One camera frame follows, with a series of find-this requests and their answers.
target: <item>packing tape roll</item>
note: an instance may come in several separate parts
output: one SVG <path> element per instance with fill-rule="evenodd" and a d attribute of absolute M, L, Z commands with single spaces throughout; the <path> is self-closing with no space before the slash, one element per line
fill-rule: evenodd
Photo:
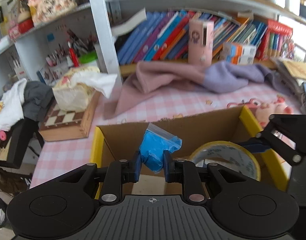
<path fill-rule="evenodd" d="M 256 158 L 248 150 L 232 142 L 214 141 L 203 144 L 192 153 L 189 161 L 199 167 L 215 162 L 252 179 L 261 180 L 261 169 Z"/>

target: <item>green lid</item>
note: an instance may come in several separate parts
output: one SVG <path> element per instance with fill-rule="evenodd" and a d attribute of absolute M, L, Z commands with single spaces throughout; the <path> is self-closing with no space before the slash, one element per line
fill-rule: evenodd
<path fill-rule="evenodd" d="M 92 62 L 94 60 L 97 60 L 96 51 L 92 51 L 92 52 L 90 52 L 88 54 L 80 56 L 78 58 L 78 60 L 80 61 L 81 64 L 86 64 L 86 63 Z"/>

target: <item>shelf support pole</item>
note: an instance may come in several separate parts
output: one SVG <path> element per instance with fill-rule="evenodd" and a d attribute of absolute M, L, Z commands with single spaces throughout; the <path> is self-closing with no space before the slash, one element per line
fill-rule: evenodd
<path fill-rule="evenodd" d="M 120 74 L 120 66 L 114 47 L 114 39 L 112 37 L 111 26 L 109 23 L 105 0 L 89 0 L 91 4 L 93 19 L 99 41 L 99 46 L 95 46 L 96 53 L 100 62 L 101 72 L 108 74 L 117 74 L 115 87 L 113 89 L 112 98 L 119 96 L 122 86 L 122 77 Z"/>

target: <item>chessboard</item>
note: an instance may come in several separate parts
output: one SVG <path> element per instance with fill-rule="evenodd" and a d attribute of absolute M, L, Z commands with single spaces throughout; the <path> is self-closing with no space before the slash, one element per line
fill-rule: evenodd
<path fill-rule="evenodd" d="M 95 92 L 85 111 L 63 111 L 56 101 L 48 110 L 40 127 L 45 141 L 87 138 L 100 93 Z"/>

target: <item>purple cloth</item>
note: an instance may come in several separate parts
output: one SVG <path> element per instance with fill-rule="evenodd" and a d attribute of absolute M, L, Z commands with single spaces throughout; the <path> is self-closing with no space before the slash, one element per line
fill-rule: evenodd
<path fill-rule="evenodd" d="M 278 73 L 261 64 L 234 65 L 220 61 L 205 70 L 202 86 L 214 93 L 228 93 L 248 85 L 249 81 L 264 83 L 267 81 L 276 91 L 290 95 L 290 90 L 281 82 Z"/>

